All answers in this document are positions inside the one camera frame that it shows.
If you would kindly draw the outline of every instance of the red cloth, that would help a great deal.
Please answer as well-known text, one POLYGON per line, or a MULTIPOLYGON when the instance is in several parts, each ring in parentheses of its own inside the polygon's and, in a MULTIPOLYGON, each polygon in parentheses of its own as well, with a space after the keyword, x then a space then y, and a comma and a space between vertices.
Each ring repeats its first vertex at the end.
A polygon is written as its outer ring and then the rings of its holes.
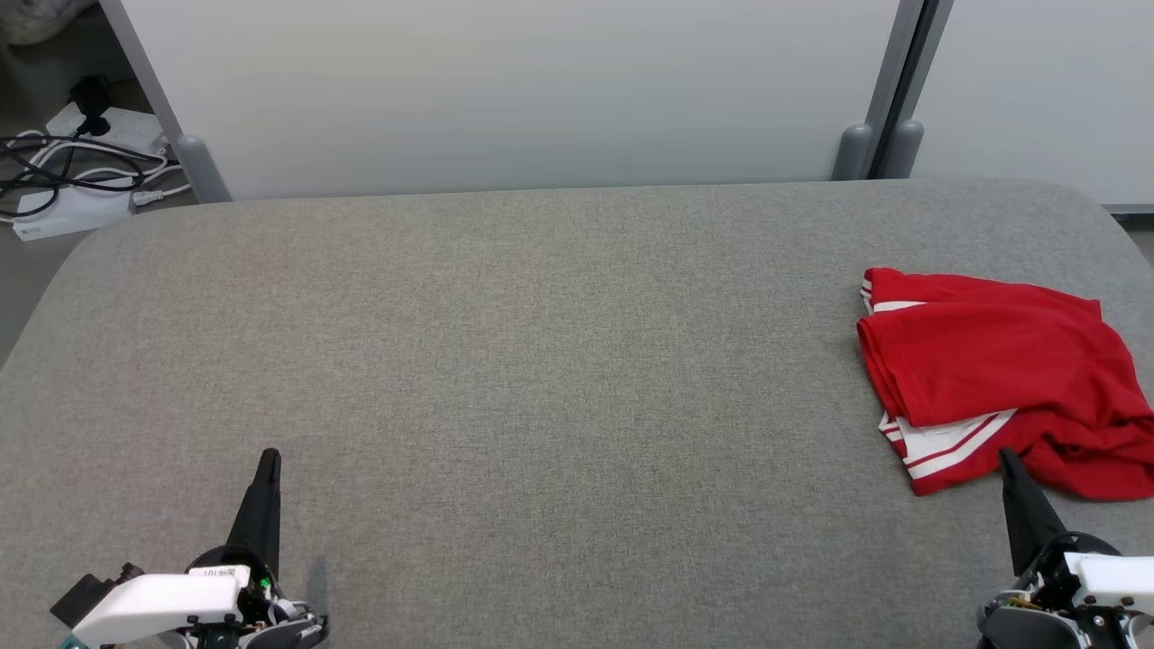
POLYGON ((865 279, 877 312, 857 323, 862 352, 894 422, 883 432, 920 495, 995 470, 1002 447, 1022 455, 1039 482, 1086 498, 1154 495, 1154 411, 1097 301, 889 268, 865 279), (884 311, 896 305, 905 308, 884 311), (924 435, 899 443, 890 432, 898 418, 924 435), (971 418, 947 435, 926 428, 971 418), (943 439, 957 443, 922 443, 943 439), (915 446, 924 454, 912 456, 915 446))

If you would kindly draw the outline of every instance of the white wall panel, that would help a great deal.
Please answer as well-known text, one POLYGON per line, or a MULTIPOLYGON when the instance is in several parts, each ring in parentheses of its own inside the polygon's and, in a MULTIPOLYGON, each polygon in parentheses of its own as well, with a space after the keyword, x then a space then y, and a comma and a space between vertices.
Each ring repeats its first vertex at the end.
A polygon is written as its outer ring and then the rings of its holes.
POLYGON ((827 179, 898 0, 123 0, 235 199, 827 179))
POLYGON ((956 0, 914 177, 1031 178, 1154 203, 1154 3, 956 0))

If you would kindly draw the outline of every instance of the floor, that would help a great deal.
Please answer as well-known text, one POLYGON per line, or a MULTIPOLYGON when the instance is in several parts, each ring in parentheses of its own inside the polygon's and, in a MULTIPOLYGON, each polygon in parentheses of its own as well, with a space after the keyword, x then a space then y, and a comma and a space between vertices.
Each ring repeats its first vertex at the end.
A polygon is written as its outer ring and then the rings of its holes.
MULTIPOLYGON (((63 106, 69 85, 85 74, 104 74, 113 82, 114 105, 150 112, 115 36, 99 7, 93 7, 47 43, 17 51, 0 45, 0 97, 5 98, 0 105, 0 135, 42 128, 63 106)), ((96 161, 81 156, 76 162, 83 167, 96 161)), ((17 169, 0 161, 0 178, 12 177, 17 169)), ((180 174, 172 177, 175 178, 166 182, 182 182, 180 174)), ((148 206, 142 211, 195 202, 189 192, 148 206)), ((12 203, 13 199, 0 199, 0 209, 12 209, 12 203)), ((1123 221, 1123 227, 1154 266, 1154 215, 1129 217, 1123 221)), ((52 277, 87 234, 78 232, 22 243, 9 229, 0 231, 0 366, 52 277)))

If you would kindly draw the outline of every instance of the wire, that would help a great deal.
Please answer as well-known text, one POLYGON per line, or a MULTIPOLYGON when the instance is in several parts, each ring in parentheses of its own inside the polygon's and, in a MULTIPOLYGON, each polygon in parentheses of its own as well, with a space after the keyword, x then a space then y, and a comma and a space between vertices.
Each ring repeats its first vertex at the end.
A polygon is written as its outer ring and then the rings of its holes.
MULTIPOLYGON (((36 209, 24 212, 0 210, 0 222, 22 223, 27 221, 35 221, 35 217, 43 214, 52 207, 53 203, 55 203, 62 187, 73 186, 97 192, 135 192, 160 176, 182 169, 179 164, 173 164, 168 161, 163 152, 164 151, 162 150, 162 155, 142 154, 140 151, 134 151, 115 144, 81 137, 80 130, 72 136, 45 135, 39 130, 25 130, 15 137, 9 139, 7 142, 0 140, 0 159, 10 158, 13 162, 24 167, 23 171, 17 173, 12 179, 0 180, 0 196, 3 196, 13 191, 30 188, 50 189, 52 192, 52 196, 48 201, 36 209), (22 142, 36 142, 36 144, 14 147, 14 144, 22 142), (111 157, 127 165, 129 170, 118 167, 99 167, 84 171, 75 176, 69 176, 68 172, 72 169, 73 154, 77 149, 89 150, 111 157), (30 157, 25 158, 22 155, 33 150, 36 154, 30 157), (57 156, 57 154, 61 151, 67 152, 63 162, 63 169, 59 173, 53 172, 47 169, 47 165, 57 156), (153 162, 156 165, 145 170, 141 169, 137 161, 153 162), (133 178, 133 182, 122 186, 110 186, 102 184, 99 180, 84 180, 85 178, 100 174, 133 178)), ((181 187, 177 187, 175 189, 168 189, 165 192, 143 192, 141 194, 147 194, 147 196, 140 196, 142 200, 137 200, 137 204, 147 204, 156 200, 162 200, 171 195, 186 192, 189 188, 190 185, 186 184, 181 187)))

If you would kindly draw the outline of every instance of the black cable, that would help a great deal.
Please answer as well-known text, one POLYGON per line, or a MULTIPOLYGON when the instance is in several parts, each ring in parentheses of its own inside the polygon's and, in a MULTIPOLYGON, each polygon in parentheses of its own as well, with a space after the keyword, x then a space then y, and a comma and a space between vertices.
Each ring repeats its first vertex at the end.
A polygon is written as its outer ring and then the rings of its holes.
POLYGON ((0 139, 0 159, 12 158, 14 162, 24 167, 23 171, 17 173, 10 180, 0 180, 0 196, 3 196, 5 194, 16 189, 39 188, 39 189, 52 191, 52 197, 48 199, 48 202, 33 210, 24 212, 0 210, 0 215, 10 218, 20 218, 20 217, 37 215, 48 209, 50 207, 52 207, 53 203, 55 203, 55 201, 60 196, 60 188, 65 186, 87 187, 100 192, 133 192, 144 185, 144 171, 140 167, 140 165, 136 164, 136 162, 133 158, 153 162, 156 161, 155 157, 145 156, 137 151, 133 151, 132 149, 125 149, 123 147, 118 147, 115 144, 108 144, 97 140, 85 139, 82 137, 81 135, 83 134, 80 130, 77 130, 75 134, 70 136, 25 135, 25 136, 0 139), (44 142, 44 144, 37 144, 35 147, 17 147, 17 148, 9 146, 9 142, 15 143, 23 140, 35 140, 38 142, 44 142), (132 169, 134 174, 132 177, 133 184, 126 187, 110 187, 107 185, 99 185, 92 181, 84 181, 84 180, 68 178, 68 172, 70 171, 73 163, 73 154, 75 152, 76 148, 68 149, 67 157, 65 158, 63 170, 60 173, 54 173, 52 171, 48 171, 47 169, 35 166, 28 159, 25 159, 20 155, 29 150, 38 150, 43 147, 47 147, 48 142, 61 142, 61 141, 82 142, 103 147, 105 149, 112 149, 112 150, 99 150, 99 149, 91 149, 91 150, 96 154, 108 156, 127 164, 132 169))

